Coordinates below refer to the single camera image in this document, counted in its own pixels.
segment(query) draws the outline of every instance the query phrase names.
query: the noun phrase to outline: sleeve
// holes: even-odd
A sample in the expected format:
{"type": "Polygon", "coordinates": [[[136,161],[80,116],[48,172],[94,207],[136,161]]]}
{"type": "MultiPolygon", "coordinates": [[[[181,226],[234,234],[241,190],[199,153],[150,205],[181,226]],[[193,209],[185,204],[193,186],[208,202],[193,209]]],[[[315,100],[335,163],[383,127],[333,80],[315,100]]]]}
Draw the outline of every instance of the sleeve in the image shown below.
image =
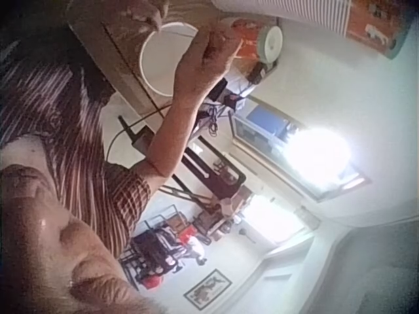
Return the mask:
{"type": "Polygon", "coordinates": [[[129,239],[150,200],[150,186],[137,173],[118,164],[106,163],[105,177],[113,210],[129,239]]]}

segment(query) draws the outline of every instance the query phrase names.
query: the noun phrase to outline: sunlight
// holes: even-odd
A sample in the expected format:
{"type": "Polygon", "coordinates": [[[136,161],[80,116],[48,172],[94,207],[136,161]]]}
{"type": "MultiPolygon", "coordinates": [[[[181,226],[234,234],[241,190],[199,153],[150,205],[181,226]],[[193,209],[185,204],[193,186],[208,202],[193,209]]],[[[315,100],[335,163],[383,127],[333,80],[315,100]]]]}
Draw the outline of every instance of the sunlight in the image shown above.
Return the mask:
{"type": "Polygon", "coordinates": [[[338,180],[350,160],[345,140],[325,129],[300,131],[285,148],[284,156],[307,181],[325,186],[338,180]]]}
{"type": "Polygon", "coordinates": [[[259,195],[251,199],[243,215],[254,229],[275,243],[289,239],[304,228],[302,222],[293,213],[259,195]]]}

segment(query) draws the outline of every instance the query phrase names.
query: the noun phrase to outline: white bowl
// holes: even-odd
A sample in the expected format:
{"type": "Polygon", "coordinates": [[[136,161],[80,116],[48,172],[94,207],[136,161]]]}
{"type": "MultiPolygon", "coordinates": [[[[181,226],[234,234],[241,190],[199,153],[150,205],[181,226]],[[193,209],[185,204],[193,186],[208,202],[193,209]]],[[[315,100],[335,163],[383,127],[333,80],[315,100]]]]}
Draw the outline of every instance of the white bowl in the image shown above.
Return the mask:
{"type": "Polygon", "coordinates": [[[159,33],[152,32],[147,37],[139,53],[139,70],[154,92],[173,96],[177,64],[197,31],[189,24],[173,22],[163,25],[159,33]]]}

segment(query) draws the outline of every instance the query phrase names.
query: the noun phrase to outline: ceiling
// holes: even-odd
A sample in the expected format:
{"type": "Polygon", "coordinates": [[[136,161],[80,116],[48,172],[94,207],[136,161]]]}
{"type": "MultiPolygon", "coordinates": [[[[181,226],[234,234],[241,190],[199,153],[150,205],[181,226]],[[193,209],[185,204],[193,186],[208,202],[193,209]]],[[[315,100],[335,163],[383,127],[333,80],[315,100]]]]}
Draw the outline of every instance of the ceiling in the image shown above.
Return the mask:
{"type": "Polygon", "coordinates": [[[308,127],[339,133],[372,180],[308,208],[351,226],[417,215],[418,20],[393,60],[316,27],[284,21],[282,29],[278,68],[252,95],[308,127]]]}

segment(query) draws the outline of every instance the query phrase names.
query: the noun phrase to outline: hand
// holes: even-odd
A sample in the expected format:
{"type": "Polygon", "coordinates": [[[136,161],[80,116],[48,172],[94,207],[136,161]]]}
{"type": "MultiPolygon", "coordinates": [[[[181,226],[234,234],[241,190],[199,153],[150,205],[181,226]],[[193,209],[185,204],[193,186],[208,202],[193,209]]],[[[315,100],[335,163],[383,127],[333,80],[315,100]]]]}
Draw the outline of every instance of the hand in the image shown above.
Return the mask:
{"type": "Polygon", "coordinates": [[[230,69],[241,44],[241,38],[223,24],[200,29],[177,65],[173,102],[201,105],[230,69]]]}
{"type": "Polygon", "coordinates": [[[103,0],[102,22],[137,29],[139,33],[160,31],[169,0],[103,0]]]}

